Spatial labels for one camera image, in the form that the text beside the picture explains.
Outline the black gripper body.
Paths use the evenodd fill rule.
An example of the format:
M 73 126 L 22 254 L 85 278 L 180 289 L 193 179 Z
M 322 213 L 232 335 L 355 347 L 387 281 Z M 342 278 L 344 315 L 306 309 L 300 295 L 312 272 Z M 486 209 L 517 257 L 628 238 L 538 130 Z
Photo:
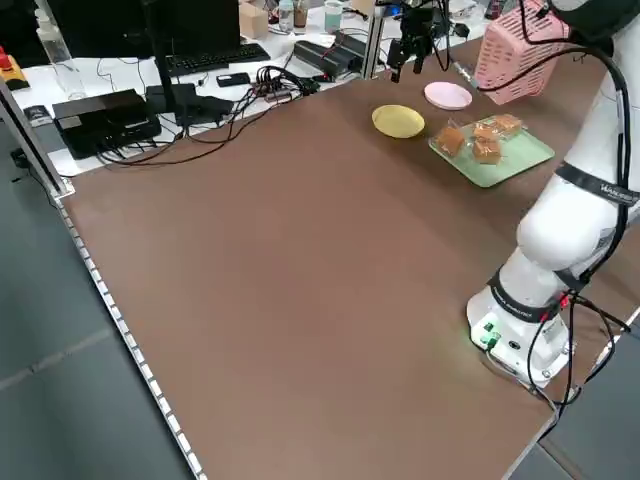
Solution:
M 433 50 L 432 9 L 413 9 L 403 13 L 401 45 L 405 56 L 427 56 Z

